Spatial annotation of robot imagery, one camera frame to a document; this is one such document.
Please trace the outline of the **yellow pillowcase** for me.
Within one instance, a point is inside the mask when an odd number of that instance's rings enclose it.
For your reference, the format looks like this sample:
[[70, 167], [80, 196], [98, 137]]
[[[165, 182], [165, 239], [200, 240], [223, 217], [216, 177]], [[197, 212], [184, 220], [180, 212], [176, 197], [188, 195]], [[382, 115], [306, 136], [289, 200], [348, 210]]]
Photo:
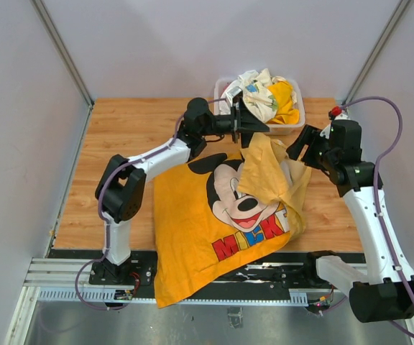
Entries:
[[311, 169], [278, 139], [174, 167], [154, 183], [157, 274], [164, 308], [216, 278], [283, 248], [305, 231]]

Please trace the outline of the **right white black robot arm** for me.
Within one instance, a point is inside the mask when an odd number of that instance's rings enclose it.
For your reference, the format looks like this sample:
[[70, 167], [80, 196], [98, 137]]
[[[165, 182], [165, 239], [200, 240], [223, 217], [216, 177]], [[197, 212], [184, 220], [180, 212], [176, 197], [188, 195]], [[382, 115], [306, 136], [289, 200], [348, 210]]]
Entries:
[[334, 120], [325, 129], [305, 125], [287, 149], [289, 158], [320, 170], [337, 187], [354, 219], [367, 264], [363, 274], [332, 251], [310, 252], [303, 280], [312, 288], [327, 282], [340, 290], [362, 323], [410, 319], [414, 270], [395, 236], [375, 165], [362, 160], [361, 138], [358, 122]]

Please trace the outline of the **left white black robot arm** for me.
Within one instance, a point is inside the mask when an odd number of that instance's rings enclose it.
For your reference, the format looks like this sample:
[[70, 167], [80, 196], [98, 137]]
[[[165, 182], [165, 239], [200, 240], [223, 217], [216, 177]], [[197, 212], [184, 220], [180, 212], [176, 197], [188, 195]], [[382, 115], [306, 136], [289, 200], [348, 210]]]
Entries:
[[145, 263], [132, 259], [128, 243], [132, 218], [142, 206], [146, 183], [197, 158], [209, 136], [222, 140], [229, 135], [233, 142], [247, 147], [255, 132], [270, 130], [246, 108], [241, 96], [235, 98], [226, 115], [213, 114], [210, 104], [204, 98], [191, 99], [166, 143], [140, 155], [114, 155], [109, 160], [95, 192], [105, 235], [103, 256], [93, 263], [90, 284], [125, 285], [134, 273], [142, 275], [144, 285], [151, 284], [155, 257]]

